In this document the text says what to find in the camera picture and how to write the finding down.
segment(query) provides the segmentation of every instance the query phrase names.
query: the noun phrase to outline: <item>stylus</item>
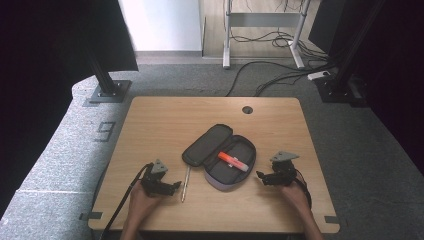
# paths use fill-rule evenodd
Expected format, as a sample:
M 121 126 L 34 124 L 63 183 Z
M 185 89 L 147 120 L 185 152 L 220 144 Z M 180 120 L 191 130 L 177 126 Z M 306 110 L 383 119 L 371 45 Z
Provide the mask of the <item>stylus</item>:
M 187 193 L 188 179 L 190 178 L 190 169 L 191 169 L 190 165 L 187 165 L 186 179 L 184 181 L 183 196 L 181 197 L 181 202 L 184 202 L 185 195 Z

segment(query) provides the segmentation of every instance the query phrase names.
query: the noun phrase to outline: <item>white panel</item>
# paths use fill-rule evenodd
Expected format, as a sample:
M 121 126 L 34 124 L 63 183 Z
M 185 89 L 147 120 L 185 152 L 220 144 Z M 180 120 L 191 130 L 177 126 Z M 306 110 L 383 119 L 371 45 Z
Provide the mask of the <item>white panel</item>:
M 119 0 L 135 51 L 201 51 L 199 0 Z

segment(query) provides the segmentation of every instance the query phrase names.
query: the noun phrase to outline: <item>light brown wood surface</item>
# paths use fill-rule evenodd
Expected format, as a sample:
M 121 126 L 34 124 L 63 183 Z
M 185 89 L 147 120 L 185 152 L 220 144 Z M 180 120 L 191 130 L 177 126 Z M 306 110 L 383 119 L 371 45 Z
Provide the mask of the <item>light brown wood surface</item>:
M 253 108 L 245 114 L 242 108 Z M 324 216 L 336 216 L 315 149 L 295 98 L 250 97 L 136 97 L 129 109 L 93 211 L 93 229 L 104 229 L 128 185 L 147 163 L 160 159 L 169 169 L 165 183 L 184 182 L 186 164 L 181 154 L 217 123 L 248 138 L 257 149 L 249 177 L 230 192 L 220 192 L 205 180 L 202 167 L 192 168 L 184 203 L 182 186 L 144 221 L 141 229 L 208 232 L 302 232 L 294 211 L 276 189 L 264 186 L 255 171 L 271 173 L 270 158 L 283 150 L 293 160 L 312 195 L 312 211 L 324 233 L 339 230 Z M 128 202 L 112 225 L 122 229 Z

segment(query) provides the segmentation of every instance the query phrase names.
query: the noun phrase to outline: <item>pencil case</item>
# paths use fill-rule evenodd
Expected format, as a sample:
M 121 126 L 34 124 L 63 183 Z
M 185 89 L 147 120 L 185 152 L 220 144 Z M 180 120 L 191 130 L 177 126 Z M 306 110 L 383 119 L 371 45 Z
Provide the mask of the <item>pencil case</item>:
M 229 164 L 218 155 L 222 153 L 242 162 L 247 170 Z M 200 136 L 182 154 L 184 162 L 192 167 L 202 167 L 205 178 L 220 191 L 228 191 L 249 176 L 256 160 L 256 148 L 241 135 L 233 135 L 233 129 L 216 124 Z

